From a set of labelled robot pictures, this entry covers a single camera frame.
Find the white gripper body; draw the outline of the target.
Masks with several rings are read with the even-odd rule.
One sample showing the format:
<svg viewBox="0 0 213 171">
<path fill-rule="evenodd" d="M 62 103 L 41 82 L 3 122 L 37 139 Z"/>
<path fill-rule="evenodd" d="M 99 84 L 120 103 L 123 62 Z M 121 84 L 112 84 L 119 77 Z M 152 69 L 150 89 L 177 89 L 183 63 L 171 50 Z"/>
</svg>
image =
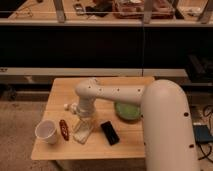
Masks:
<svg viewBox="0 0 213 171">
<path fill-rule="evenodd" d="M 90 117 L 95 112 L 94 99 L 80 98 L 77 104 L 77 114 L 81 117 Z"/>
</svg>

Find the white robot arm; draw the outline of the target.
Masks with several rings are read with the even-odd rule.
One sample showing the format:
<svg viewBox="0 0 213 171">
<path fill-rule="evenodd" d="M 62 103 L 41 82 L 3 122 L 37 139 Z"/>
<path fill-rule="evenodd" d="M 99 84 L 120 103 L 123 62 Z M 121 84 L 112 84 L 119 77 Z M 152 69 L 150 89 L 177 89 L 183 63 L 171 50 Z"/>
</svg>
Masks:
<svg viewBox="0 0 213 171">
<path fill-rule="evenodd" d="M 97 98 L 141 109 L 147 171 L 200 171 L 188 100 L 178 84 L 101 85 L 91 78 L 77 84 L 75 92 L 81 117 L 93 113 Z"/>
</svg>

